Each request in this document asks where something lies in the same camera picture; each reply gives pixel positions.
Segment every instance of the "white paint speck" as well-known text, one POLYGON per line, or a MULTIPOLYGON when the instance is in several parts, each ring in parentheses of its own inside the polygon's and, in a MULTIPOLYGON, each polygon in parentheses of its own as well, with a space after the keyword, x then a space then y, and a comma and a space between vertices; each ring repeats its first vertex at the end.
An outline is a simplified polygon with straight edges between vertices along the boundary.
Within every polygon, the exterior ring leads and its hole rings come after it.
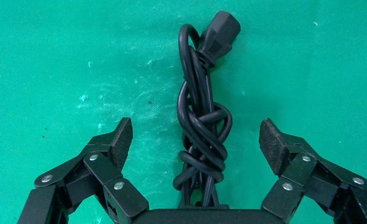
POLYGON ((88 95, 83 95, 83 96, 81 96, 80 98, 79 98, 79 100, 81 100, 81 101, 87 101, 87 100, 89 100, 89 96, 88 95))
POLYGON ((102 221, 102 217, 97 217, 97 219, 96 219, 97 224, 100 224, 101 221, 102 221))
POLYGON ((89 107, 90 105, 89 104, 78 104, 78 105, 76 105, 76 108, 77 109, 80 109, 80 108, 87 108, 87 107, 89 107))

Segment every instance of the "robotic claw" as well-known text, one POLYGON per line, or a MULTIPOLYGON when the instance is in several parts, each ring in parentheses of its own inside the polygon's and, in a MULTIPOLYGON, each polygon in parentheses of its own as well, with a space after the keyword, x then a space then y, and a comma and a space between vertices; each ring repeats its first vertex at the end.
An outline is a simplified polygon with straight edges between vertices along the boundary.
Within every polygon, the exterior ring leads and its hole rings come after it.
POLYGON ((66 224, 80 203, 95 195, 117 224, 283 224, 304 196, 336 224, 367 224, 367 179, 323 159, 303 139, 260 125, 260 149, 279 180, 259 210, 225 206, 149 210, 148 201, 121 174, 132 141, 130 118, 94 136, 75 158, 35 180, 18 224, 66 224))
POLYGON ((180 29, 185 81, 177 112, 187 150, 179 154, 185 163, 173 182, 182 193, 180 209, 149 210, 148 201, 123 178, 132 140, 131 120, 123 118, 113 132, 94 136, 78 156, 40 175, 18 223, 66 224, 69 214, 95 195, 116 224, 283 224, 289 223, 304 196, 334 223, 367 224, 367 180, 323 159, 303 138, 282 133, 270 119, 260 125, 259 143, 279 180, 259 210, 230 210, 219 204, 215 183, 223 180, 227 158, 223 142, 232 116, 213 101, 209 70, 232 49, 240 30, 238 21, 223 11, 201 36, 189 24, 180 29), (203 190, 198 203, 202 207, 190 204, 195 188, 203 190))

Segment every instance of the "green surface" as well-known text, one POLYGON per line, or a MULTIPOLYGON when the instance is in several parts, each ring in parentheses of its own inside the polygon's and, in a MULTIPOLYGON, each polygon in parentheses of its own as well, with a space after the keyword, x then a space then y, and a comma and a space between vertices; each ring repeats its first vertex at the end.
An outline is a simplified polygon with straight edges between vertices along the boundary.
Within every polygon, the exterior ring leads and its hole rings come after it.
MULTIPOLYGON (((234 120, 221 202, 259 208, 277 179, 258 145, 266 117, 367 177, 367 1, 0 0, 0 223, 17 222, 39 174, 123 116, 134 126, 125 177, 151 209, 175 208, 178 31, 219 10, 242 27, 212 70, 234 120)), ((112 221, 90 198, 70 223, 112 221)), ((291 223, 332 218, 304 199, 291 223)))

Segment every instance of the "green tablecloth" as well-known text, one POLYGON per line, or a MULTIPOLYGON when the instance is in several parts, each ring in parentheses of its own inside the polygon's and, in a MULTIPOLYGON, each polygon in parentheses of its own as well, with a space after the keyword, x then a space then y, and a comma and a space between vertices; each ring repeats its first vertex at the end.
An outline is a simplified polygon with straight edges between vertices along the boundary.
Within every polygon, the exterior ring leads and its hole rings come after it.
MULTIPOLYGON (((266 117, 367 178, 367 1, 0 0, 0 223, 17 222, 39 174, 123 116, 134 126, 123 174, 151 209, 175 208, 178 31, 201 32, 219 10, 242 27, 212 70, 234 120, 220 201, 259 208, 277 179, 258 145, 266 117)), ((112 222, 92 197, 70 223, 112 222)), ((291 223, 332 218, 304 199, 291 223)))

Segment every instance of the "gripper fingertip pad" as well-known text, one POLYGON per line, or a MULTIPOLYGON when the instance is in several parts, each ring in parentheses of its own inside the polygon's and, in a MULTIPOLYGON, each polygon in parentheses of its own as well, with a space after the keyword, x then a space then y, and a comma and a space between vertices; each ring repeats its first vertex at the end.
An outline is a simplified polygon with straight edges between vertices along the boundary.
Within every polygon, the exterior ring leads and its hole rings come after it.
POLYGON ((289 157, 287 144, 282 135, 283 133, 278 130, 271 119, 263 120, 260 125, 260 149, 266 157, 272 172, 278 176, 283 173, 289 157))

